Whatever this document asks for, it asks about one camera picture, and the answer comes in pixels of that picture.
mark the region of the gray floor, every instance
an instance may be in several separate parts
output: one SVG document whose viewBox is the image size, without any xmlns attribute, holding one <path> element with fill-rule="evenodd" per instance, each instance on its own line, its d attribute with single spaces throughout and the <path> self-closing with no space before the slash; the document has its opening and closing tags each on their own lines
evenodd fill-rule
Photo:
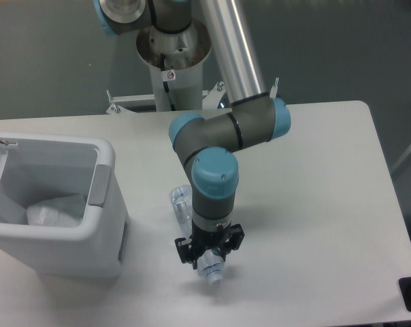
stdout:
<svg viewBox="0 0 411 327">
<path fill-rule="evenodd" d="M 366 102 L 391 166 L 411 142 L 411 0 L 242 2 L 265 81 L 289 104 Z M 210 88 L 213 55 L 205 71 Z M 0 119 L 103 114 L 106 89 L 151 93 L 135 33 L 107 38 L 91 0 L 0 3 Z M 395 187 L 411 225 L 411 168 Z"/>
</svg>

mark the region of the bolt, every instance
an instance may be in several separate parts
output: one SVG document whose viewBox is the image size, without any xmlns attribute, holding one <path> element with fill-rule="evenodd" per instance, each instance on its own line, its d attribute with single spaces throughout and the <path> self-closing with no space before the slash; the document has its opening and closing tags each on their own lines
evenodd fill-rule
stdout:
<svg viewBox="0 0 411 327">
<path fill-rule="evenodd" d="M 224 82 L 222 82 L 222 81 L 218 82 L 218 91 L 219 92 L 222 92 L 222 89 L 223 89 L 224 85 L 225 85 Z"/>
</svg>

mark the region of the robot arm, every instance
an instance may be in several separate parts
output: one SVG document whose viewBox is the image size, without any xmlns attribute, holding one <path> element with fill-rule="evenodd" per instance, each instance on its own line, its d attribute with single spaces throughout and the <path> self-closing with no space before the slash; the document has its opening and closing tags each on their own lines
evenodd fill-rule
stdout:
<svg viewBox="0 0 411 327">
<path fill-rule="evenodd" d="M 169 130 L 193 188 L 192 236 L 176 240 L 182 262 L 193 268 L 208 249 L 219 249 L 225 260 L 244 237 L 240 225 L 231 225 L 239 178 L 232 152 L 284 135 L 291 124 L 285 103 L 269 98 L 238 1 L 201 0 L 201 6 L 233 111 L 208 120 L 185 114 Z"/>
</svg>

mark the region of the silver metal tube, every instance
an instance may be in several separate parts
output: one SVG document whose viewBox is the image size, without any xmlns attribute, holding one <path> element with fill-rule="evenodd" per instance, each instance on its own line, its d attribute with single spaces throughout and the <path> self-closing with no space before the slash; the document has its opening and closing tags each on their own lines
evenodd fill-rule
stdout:
<svg viewBox="0 0 411 327">
<path fill-rule="evenodd" d="M 231 103 L 266 92 L 240 1 L 201 0 Z"/>
</svg>

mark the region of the white trash bin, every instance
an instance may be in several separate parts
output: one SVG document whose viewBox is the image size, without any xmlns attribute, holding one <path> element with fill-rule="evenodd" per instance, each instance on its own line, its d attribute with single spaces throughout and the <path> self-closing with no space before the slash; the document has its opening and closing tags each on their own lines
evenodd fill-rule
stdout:
<svg viewBox="0 0 411 327">
<path fill-rule="evenodd" d="M 41 273 L 115 277 L 129 216 L 112 145 L 98 138 L 0 133 L 0 249 Z M 27 207 L 82 194 L 74 228 L 29 225 Z"/>
</svg>

